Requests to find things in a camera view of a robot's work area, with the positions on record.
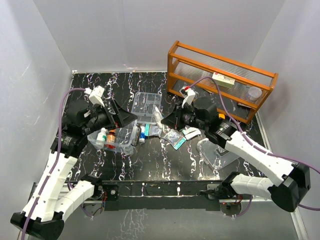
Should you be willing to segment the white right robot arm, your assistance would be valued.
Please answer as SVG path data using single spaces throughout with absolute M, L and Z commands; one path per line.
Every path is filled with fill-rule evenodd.
M 219 116 L 214 104 L 193 103 L 191 106 L 176 105 L 161 123 L 175 130 L 185 126 L 203 130 L 206 138 L 244 159 L 264 177 L 251 177 L 239 172 L 231 173 L 219 190 L 233 199 L 237 195 L 253 195 L 272 200 L 287 212 L 294 212 L 311 188 L 310 168 L 275 156 L 250 139 L 234 123 Z

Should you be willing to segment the brown syrup bottle orange cap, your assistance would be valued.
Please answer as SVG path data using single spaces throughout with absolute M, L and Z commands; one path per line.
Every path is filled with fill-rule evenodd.
M 116 130 L 112 129 L 108 131 L 108 134 L 106 135 L 106 142 L 107 143 L 114 143 L 116 140 Z

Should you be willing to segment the white gauze dressing packet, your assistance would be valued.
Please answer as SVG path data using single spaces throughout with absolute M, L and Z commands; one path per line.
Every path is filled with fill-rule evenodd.
M 161 129 L 162 131 L 164 131 L 164 125 L 161 123 L 163 116 L 155 104 L 153 105 L 152 114 L 153 114 L 153 117 L 155 119 L 155 122 L 156 122 L 156 125 L 158 126 L 158 128 Z

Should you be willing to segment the white medicine bottle green label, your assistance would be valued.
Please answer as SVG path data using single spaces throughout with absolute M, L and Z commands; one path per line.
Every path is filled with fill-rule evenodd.
M 103 127 L 97 135 L 96 143 L 100 148 L 103 148 L 107 140 L 107 130 Z

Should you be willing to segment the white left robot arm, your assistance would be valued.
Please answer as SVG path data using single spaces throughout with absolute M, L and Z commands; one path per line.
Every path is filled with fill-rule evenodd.
M 61 235 L 68 217 L 89 198 L 103 195 L 102 180 L 85 174 L 63 197 L 59 197 L 67 176 L 88 144 L 87 136 L 99 131 L 125 127 L 137 119 L 113 99 L 112 110 L 100 104 L 90 106 L 85 100 L 72 102 L 60 120 L 47 165 L 42 177 L 20 212 L 15 212 L 10 222 L 26 235 L 40 240 L 56 240 Z

